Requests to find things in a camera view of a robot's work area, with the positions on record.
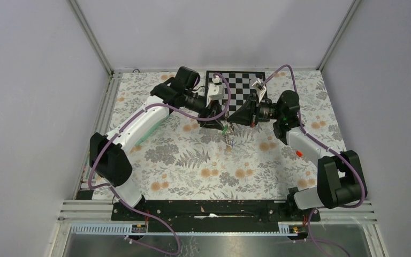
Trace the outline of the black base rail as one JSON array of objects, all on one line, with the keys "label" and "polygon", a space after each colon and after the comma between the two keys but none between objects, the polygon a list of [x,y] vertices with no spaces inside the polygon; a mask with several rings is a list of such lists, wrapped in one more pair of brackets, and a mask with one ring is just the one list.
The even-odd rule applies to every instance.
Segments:
[{"label": "black base rail", "polygon": [[308,221],[320,221],[293,203],[276,200],[142,200],[135,210],[113,204],[111,220],[139,222],[148,231],[198,233],[281,233],[281,225],[304,229]]}]

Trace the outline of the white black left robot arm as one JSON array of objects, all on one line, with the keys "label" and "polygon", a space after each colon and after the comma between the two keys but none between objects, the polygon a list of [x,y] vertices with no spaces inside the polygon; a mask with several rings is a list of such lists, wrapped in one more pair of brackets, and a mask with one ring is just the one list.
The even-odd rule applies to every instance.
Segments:
[{"label": "white black left robot arm", "polygon": [[155,86],[139,109],[122,124],[106,134],[96,132],[90,138],[90,175],[98,174],[104,186],[110,187],[116,198],[125,205],[124,213],[132,220],[144,215],[144,197],[132,181],[133,167],[128,159],[131,149],[141,142],[173,112],[188,118],[186,108],[198,114],[198,122],[214,122],[222,118],[230,105],[230,85],[220,73],[214,73],[205,96],[195,86],[200,82],[198,72],[182,66],[176,75]]}]

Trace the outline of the floral table mat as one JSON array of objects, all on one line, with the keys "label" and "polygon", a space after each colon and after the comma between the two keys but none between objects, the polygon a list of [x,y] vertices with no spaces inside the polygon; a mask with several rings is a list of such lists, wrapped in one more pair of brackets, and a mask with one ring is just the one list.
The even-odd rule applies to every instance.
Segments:
[{"label": "floral table mat", "polygon": [[[131,116],[151,89],[174,72],[123,73],[109,129]],[[320,71],[294,71],[306,131],[325,145],[346,150]],[[234,125],[234,146],[222,132],[200,128],[179,113],[131,149],[132,180],[146,199],[284,199],[288,189],[316,186],[317,169],[275,138],[271,123]]]}]

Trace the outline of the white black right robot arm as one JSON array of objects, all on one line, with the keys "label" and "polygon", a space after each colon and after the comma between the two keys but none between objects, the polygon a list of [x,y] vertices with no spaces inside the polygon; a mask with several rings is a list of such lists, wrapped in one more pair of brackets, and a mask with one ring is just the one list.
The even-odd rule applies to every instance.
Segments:
[{"label": "white black right robot arm", "polygon": [[298,221],[310,208],[361,205],[367,189],[358,154],[352,150],[338,153],[314,138],[305,130],[299,111],[299,96],[295,91],[284,91],[276,103],[260,101],[252,94],[227,121],[254,127],[260,120],[274,120],[275,137],[317,168],[316,186],[291,195],[293,201],[285,207],[288,218]]}]

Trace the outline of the black white chessboard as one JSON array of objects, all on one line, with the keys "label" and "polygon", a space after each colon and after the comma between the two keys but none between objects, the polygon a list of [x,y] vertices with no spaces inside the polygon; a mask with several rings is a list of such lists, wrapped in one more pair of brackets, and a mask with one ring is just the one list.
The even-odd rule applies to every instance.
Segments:
[{"label": "black white chessboard", "polygon": [[214,73],[220,73],[230,85],[230,106],[228,114],[231,115],[236,112],[247,100],[249,95],[257,93],[256,89],[252,87],[252,84],[256,79],[263,81],[265,79],[264,72],[257,71],[218,71],[208,70],[206,72],[204,85],[208,90],[208,85],[212,83]]}]

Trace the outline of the mint green cylinder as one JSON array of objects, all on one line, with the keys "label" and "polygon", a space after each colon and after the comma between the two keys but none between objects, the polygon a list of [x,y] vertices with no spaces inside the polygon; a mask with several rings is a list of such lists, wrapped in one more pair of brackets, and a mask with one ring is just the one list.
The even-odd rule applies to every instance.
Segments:
[{"label": "mint green cylinder", "polygon": [[164,121],[166,120],[166,118],[160,120],[159,122],[157,122],[154,126],[152,126],[135,144],[135,146],[139,146],[141,145],[144,141],[146,141],[152,134],[154,131],[156,131],[158,129],[158,127],[164,123]]}]

